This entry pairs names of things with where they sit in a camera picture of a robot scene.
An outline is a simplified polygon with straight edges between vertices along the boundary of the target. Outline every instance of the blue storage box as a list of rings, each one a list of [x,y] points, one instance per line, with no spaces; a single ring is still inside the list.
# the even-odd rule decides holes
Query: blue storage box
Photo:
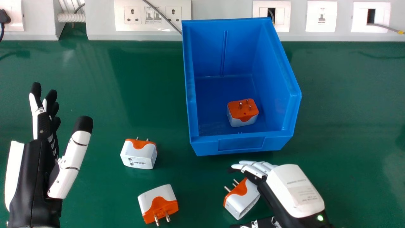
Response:
[[[292,137],[301,90],[270,18],[183,24],[190,143],[198,156],[280,150]],[[256,122],[231,127],[230,101],[253,98]]]

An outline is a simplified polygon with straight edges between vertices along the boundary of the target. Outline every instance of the black and white robotic hand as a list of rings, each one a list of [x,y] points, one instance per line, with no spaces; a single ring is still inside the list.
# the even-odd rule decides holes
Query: black and white robotic hand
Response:
[[[297,165],[240,161],[228,171],[240,171],[256,184],[274,213],[273,217],[231,228],[333,228],[322,197]]]
[[[29,94],[34,140],[27,144],[11,142],[4,191],[10,212],[9,228],[60,227],[62,199],[79,173],[93,120],[88,116],[77,119],[66,150],[59,158],[57,96],[51,90],[41,102],[41,85],[35,82]]]

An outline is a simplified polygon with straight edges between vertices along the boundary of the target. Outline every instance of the metal prong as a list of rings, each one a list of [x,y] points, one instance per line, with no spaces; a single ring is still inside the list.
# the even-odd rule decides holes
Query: metal prong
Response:
[[[169,217],[169,214],[167,213],[167,211],[165,211],[164,214],[166,215],[166,221],[170,222],[170,217]]]
[[[154,216],[155,216],[156,225],[157,225],[157,226],[160,226],[158,217],[157,217],[156,215],[154,215]]]

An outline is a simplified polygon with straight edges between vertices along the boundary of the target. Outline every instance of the orange and white plug adapter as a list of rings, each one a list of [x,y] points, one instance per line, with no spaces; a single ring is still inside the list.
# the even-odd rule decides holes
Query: orange and white plug adapter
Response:
[[[163,185],[149,190],[138,196],[142,217],[146,224],[156,222],[159,226],[159,219],[166,217],[170,222],[169,215],[179,211],[176,196],[171,185]]]
[[[260,193],[257,190],[257,185],[246,178],[240,183],[235,179],[233,181],[236,183],[232,183],[234,189],[230,190],[228,187],[224,187],[229,192],[225,196],[224,207],[236,220],[239,220],[257,203]]]
[[[158,151],[154,142],[136,139],[126,139],[121,150],[121,160],[124,165],[138,169],[153,169]]]
[[[227,116],[232,127],[254,124],[258,115],[259,109],[251,98],[228,103]]]

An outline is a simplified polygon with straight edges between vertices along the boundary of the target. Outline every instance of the green table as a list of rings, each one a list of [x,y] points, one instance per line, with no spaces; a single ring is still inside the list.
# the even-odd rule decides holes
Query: green table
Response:
[[[0,44],[0,183],[11,140],[31,140],[28,92],[56,89],[63,151],[75,119],[94,130],[64,200],[63,228],[145,225],[137,196],[170,183],[180,211],[161,227],[228,227],[226,168],[248,159],[298,164],[321,193],[336,228],[405,224],[405,43],[283,43],[303,99],[281,151],[197,157],[188,139],[180,42],[88,41],[66,27],[59,42]],[[158,144],[153,170],[125,167],[126,138]],[[8,219],[0,197],[0,222]],[[260,200],[240,222],[271,215]]]

